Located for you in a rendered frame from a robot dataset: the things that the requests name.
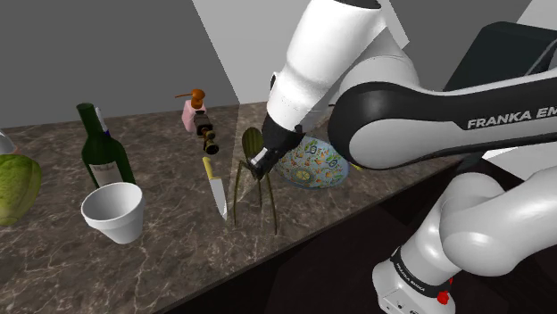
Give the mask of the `olive thin-legged object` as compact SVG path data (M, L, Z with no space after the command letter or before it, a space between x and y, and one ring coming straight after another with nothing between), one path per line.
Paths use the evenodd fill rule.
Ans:
M237 215L236 215L237 191L238 191L239 181L241 178L241 170L242 168L246 168L246 169L248 168L247 162L253 157L255 157L257 153L262 149L262 147L263 147L262 132L258 128L254 128L254 127L248 128L242 135L242 148L243 148L245 160L240 161L238 163L236 182L234 187L234 197L233 197L234 224L237 223ZM265 179L269 190L271 212L272 212L273 223L274 223L274 233L277 234L278 233L277 213L276 213L276 206L274 202L274 196L272 193L272 186L271 186L269 175L266 175Z

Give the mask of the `colourful patterned bowl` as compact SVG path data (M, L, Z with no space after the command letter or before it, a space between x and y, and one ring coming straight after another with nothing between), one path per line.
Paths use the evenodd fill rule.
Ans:
M323 189L340 185L347 178L350 165L331 144L305 136L273 169L296 186Z

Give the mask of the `black and brass grinder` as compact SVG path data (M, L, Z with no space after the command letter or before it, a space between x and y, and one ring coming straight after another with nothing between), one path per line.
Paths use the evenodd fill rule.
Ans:
M210 155L216 154L220 148L214 143L216 134L205 111L196 111L194 115L195 132L204 140L204 151Z

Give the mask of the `pink soap dispenser orange pump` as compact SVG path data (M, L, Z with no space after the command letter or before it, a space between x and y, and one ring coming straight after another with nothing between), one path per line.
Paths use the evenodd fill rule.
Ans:
M194 123L194 116L196 112L206 111L204 106L205 92L202 89L193 89L188 94L176 95L176 98L183 96L190 96L190 99L185 101L182 112L182 122L188 132L194 133L196 132L196 126Z

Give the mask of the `white foam cup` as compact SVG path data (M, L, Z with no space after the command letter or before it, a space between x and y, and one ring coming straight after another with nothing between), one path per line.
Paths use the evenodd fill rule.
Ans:
M137 240L143 229L145 197L139 186L111 183L90 193L80 210L87 224L117 244Z

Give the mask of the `dark green wine bottle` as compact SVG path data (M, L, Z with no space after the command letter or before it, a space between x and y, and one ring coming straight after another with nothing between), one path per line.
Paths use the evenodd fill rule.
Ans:
M87 132L81 158L96 188L117 182L135 184L123 145L104 132L95 106L80 103L76 108Z

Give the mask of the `green cabbage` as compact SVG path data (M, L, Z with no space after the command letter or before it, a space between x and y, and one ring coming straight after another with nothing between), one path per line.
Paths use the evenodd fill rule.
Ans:
M36 161L25 155L0 155L0 226L13 225L33 206L41 179Z

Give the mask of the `large black box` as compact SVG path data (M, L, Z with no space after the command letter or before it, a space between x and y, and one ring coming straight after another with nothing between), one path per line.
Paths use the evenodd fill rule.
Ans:
M482 28L445 85L446 91L546 71L557 51L557 30L508 21Z

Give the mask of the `white rounded object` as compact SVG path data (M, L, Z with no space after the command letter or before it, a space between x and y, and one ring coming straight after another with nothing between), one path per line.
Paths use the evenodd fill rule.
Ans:
M0 154L13 154L17 152L17 146L8 137L2 129L0 129Z

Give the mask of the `yellow-handled kitchen knife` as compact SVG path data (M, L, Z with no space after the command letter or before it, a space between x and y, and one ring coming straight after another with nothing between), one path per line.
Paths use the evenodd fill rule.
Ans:
M209 157L203 157L203 163L219 214L226 220L228 218L228 205L222 179L213 175L211 159Z

